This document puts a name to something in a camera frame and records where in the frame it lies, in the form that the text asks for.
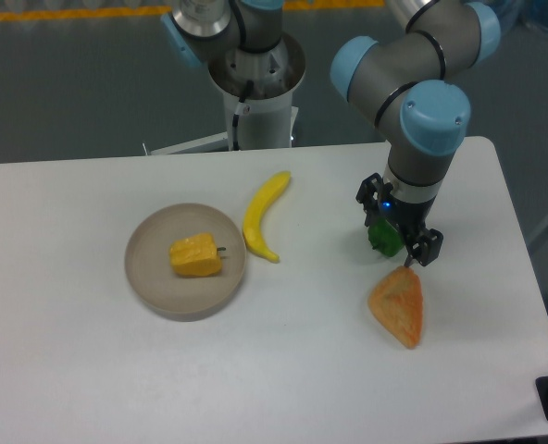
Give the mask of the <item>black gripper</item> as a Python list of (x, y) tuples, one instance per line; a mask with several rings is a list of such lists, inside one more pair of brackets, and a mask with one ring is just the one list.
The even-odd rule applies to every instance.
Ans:
[(439, 257), (443, 235), (435, 228), (426, 226), (435, 198), (421, 203), (401, 201), (391, 195), (392, 184), (385, 182), (379, 173), (374, 173), (361, 182), (356, 201), (363, 206), (366, 227), (375, 225), (382, 218), (398, 233), (405, 236), (407, 257), (404, 266), (413, 263), (427, 266)]

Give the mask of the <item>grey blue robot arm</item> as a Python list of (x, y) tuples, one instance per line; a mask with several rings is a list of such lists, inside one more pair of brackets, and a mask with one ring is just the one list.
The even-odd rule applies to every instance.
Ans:
[[(351, 39), (332, 59), (330, 81), (390, 145), (384, 171), (356, 195), (366, 226), (387, 223), (407, 262), (428, 265), (443, 236), (426, 218), (471, 116), (467, 96), (448, 80), (495, 52), (501, 26), (480, 2), (391, 1), (389, 9), (403, 36)], [(290, 145), (305, 55), (282, 28), (281, 2), (176, 1), (161, 21), (185, 63), (207, 66), (232, 151)]]

